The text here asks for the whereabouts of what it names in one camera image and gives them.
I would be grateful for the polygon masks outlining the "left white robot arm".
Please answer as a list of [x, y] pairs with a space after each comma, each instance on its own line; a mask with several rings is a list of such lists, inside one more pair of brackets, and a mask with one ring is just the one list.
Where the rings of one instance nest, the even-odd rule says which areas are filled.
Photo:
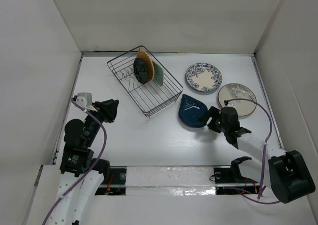
[[60, 165], [56, 201], [44, 218], [45, 225], [80, 225], [103, 183], [111, 179], [110, 162], [94, 157], [92, 143], [103, 123], [114, 122], [119, 100], [92, 102], [77, 95], [71, 103], [87, 114], [84, 120], [72, 119], [65, 125], [65, 146]]

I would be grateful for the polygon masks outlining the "dark blue leaf plate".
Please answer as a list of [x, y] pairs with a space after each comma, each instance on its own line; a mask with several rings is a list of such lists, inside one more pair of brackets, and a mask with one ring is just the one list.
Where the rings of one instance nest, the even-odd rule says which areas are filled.
[[200, 118], [205, 116], [207, 112], [208, 108], [203, 102], [187, 94], [182, 95], [178, 111], [182, 123], [191, 128], [205, 127], [206, 124], [202, 123]]

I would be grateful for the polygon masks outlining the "round woven bamboo plate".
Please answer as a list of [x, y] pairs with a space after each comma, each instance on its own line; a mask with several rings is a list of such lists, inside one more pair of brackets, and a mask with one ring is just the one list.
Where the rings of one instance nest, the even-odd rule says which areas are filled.
[[137, 58], [142, 59], [146, 63], [147, 69], [148, 69], [148, 75], [149, 75], [148, 81], [152, 81], [154, 79], [154, 76], [155, 76], [155, 68], [154, 68], [154, 65], [152, 63], [150, 56], [147, 54], [146, 51], [140, 50], [137, 53]]

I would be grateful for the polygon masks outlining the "light green rectangular plate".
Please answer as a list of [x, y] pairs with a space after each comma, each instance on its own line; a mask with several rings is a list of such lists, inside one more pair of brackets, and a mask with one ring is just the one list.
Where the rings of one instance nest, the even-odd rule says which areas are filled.
[[154, 61], [152, 61], [152, 63], [154, 65], [154, 70], [155, 70], [155, 75], [154, 75], [153, 81], [158, 86], [163, 86], [163, 81], [164, 81], [164, 70], [163, 70], [163, 67], [158, 65]]

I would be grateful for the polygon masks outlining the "glossy black round plate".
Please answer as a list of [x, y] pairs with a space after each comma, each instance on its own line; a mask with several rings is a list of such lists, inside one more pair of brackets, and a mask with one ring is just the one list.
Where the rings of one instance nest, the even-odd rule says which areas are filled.
[[137, 81], [141, 84], [148, 82], [149, 72], [148, 66], [144, 60], [135, 58], [133, 63], [134, 75]]

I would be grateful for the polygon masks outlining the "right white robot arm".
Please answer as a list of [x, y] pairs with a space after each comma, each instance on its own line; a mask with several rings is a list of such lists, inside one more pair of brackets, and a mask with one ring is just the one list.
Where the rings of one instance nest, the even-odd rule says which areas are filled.
[[233, 166], [230, 178], [235, 182], [257, 176], [260, 186], [272, 190], [276, 198], [286, 204], [313, 193], [316, 190], [303, 156], [296, 150], [286, 151], [267, 144], [252, 131], [241, 127], [237, 111], [233, 107], [211, 107], [199, 121], [217, 133], [223, 133], [226, 141], [261, 163], [261, 172], [243, 165]]

